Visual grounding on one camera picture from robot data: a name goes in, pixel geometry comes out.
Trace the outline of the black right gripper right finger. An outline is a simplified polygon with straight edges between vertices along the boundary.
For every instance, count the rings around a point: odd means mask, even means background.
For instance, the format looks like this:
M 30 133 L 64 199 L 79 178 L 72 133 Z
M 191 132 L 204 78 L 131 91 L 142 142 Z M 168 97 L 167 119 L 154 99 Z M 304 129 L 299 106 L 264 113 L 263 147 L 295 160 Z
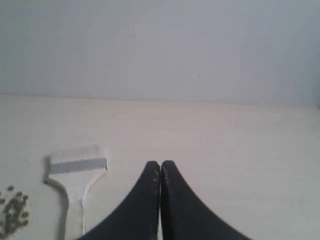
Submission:
M 248 240 L 194 193 L 177 165 L 161 165 L 160 217 L 164 240 Z

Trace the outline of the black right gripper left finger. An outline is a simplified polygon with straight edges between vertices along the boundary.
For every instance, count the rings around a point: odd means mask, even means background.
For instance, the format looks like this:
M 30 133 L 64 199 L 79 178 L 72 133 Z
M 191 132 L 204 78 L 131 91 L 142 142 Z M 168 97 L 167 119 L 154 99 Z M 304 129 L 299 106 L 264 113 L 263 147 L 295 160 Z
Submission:
M 148 161 L 124 200 L 82 240 L 156 240 L 159 229 L 160 166 Z

